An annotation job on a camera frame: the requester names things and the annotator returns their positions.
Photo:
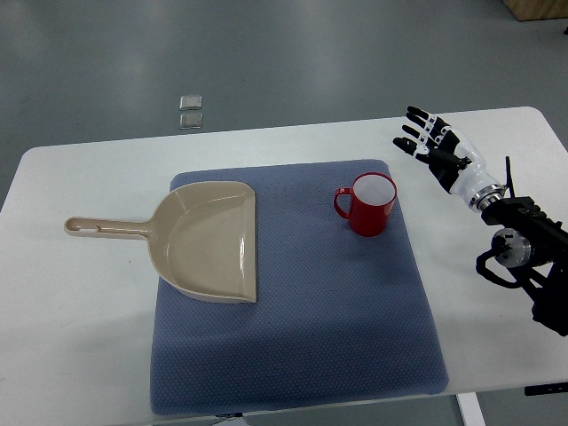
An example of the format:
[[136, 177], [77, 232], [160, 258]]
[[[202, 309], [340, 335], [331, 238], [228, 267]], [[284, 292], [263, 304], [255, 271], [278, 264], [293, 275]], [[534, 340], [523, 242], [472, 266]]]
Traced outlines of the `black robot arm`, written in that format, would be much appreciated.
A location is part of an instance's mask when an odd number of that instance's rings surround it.
[[510, 158], [505, 159], [509, 196], [480, 202], [487, 225], [500, 225], [490, 249], [476, 260], [476, 271], [503, 288], [521, 288], [532, 299], [532, 319], [567, 335], [567, 231], [530, 197], [516, 197]]

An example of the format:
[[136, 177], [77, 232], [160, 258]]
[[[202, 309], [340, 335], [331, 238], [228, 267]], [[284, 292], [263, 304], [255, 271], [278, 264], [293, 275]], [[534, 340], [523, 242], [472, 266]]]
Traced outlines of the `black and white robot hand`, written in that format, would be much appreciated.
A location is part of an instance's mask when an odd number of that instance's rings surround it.
[[492, 177], [485, 159], [457, 128], [440, 116], [409, 106], [405, 135], [393, 144], [417, 161], [426, 164], [442, 188], [471, 203], [484, 193], [502, 189]]

